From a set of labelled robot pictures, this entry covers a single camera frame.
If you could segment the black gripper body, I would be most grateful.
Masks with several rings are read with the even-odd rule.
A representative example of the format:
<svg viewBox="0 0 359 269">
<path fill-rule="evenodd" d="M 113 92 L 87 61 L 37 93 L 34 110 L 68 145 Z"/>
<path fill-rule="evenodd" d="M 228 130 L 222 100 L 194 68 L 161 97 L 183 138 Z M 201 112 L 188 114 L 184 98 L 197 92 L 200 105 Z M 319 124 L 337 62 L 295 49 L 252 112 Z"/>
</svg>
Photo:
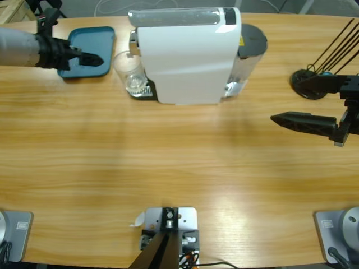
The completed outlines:
<svg viewBox="0 0 359 269">
<path fill-rule="evenodd" d="M 358 76 L 336 76 L 339 86 L 335 93 L 344 99 L 347 110 L 340 119 L 333 134 L 329 137 L 335 146 L 344 146 L 348 135 L 358 135 Z"/>
<path fill-rule="evenodd" d="M 39 44 L 39 60 L 36 67 L 45 69 L 70 70 L 68 40 L 57 39 L 51 36 L 35 35 Z"/>
</svg>

